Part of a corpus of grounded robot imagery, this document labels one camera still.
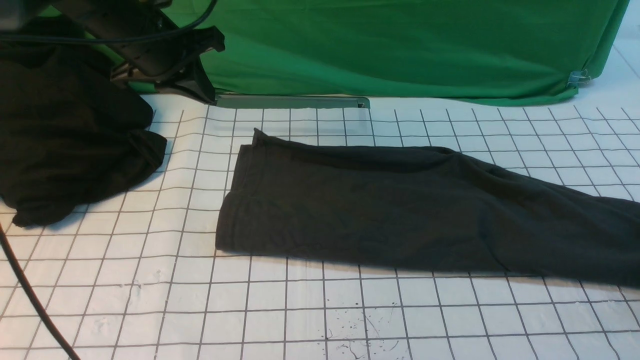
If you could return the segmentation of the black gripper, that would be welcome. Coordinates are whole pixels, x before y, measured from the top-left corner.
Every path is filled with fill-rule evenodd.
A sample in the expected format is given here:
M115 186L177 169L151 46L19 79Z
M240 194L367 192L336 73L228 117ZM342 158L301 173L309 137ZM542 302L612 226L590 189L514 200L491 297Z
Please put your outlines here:
M132 42L130 38L178 29L160 9L139 0L76 0L75 22L97 40L128 39L107 46L123 59L110 71L113 84L152 84L161 94L217 105L217 89L199 60L209 51L226 50L226 37L216 26Z

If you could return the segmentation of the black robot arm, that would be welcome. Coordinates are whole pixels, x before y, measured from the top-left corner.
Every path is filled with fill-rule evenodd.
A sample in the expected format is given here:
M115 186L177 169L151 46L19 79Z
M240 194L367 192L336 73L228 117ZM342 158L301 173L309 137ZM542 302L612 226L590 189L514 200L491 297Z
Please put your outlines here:
M105 46L121 58L110 81L126 88L149 84L174 94L215 105L213 86L201 57L226 50L226 37L204 26L215 0L191 23L180 26L167 16L171 0L3 0L4 43Z

